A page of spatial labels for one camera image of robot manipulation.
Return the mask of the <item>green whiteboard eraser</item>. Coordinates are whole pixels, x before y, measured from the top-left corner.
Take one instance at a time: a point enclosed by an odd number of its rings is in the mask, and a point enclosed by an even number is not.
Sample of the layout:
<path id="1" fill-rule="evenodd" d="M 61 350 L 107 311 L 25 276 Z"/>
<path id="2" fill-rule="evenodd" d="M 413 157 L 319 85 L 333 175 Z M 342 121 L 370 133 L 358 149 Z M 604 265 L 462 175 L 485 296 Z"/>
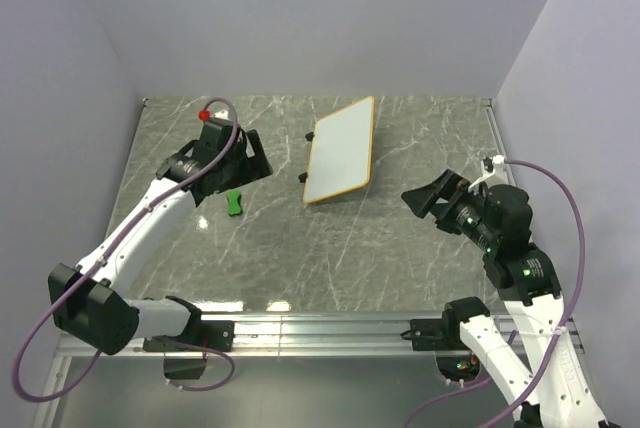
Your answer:
<path id="1" fill-rule="evenodd" d="M 226 193 L 227 200 L 227 214 L 230 217 L 237 217 L 243 213 L 242 207 L 242 193 L 237 190 L 229 190 Z"/>

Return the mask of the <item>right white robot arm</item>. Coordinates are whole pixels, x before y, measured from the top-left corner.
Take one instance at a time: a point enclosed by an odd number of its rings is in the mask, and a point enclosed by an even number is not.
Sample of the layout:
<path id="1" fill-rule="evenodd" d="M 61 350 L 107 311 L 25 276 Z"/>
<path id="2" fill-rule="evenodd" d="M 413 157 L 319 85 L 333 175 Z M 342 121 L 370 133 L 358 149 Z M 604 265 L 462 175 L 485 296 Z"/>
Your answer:
<path id="1" fill-rule="evenodd" d="M 446 304 L 442 337 L 474 354 L 507 402 L 488 426 L 512 417 L 516 427 L 608 427 L 567 328 L 573 306 L 564 301 L 551 259 L 531 239 L 529 196 L 490 177 L 471 182 L 446 170 L 401 198 L 415 216 L 432 216 L 439 230 L 463 235 L 482 251 L 525 355 L 515 353 L 476 297 Z"/>

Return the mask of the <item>orange framed whiteboard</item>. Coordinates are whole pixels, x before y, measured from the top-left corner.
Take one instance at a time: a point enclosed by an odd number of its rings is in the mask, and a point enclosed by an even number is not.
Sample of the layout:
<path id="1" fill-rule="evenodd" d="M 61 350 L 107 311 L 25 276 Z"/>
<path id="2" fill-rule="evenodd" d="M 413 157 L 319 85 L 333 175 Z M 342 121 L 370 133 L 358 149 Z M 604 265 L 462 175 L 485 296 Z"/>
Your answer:
<path id="1" fill-rule="evenodd" d="M 316 123 L 304 178 L 305 204 L 358 190 L 370 182 L 374 122 L 375 99 L 367 96 Z"/>

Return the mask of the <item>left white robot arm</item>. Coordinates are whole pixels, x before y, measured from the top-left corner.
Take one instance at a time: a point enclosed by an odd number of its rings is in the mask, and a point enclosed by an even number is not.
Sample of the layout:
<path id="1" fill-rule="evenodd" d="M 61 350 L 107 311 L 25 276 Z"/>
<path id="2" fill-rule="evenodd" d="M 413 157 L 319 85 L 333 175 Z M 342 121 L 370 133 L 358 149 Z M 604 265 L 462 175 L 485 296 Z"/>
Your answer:
<path id="1" fill-rule="evenodd" d="M 270 176 L 259 134 L 206 123 L 198 139 L 168 157 L 135 208 L 76 266 L 57 265 L 48 288 L 57 328 L 107 355 L 131 341 L 167 337 L 180 350 L 201 347 L 202 312 L 175 296 L 124 294 L 173 227 L 209 196 Z"/>

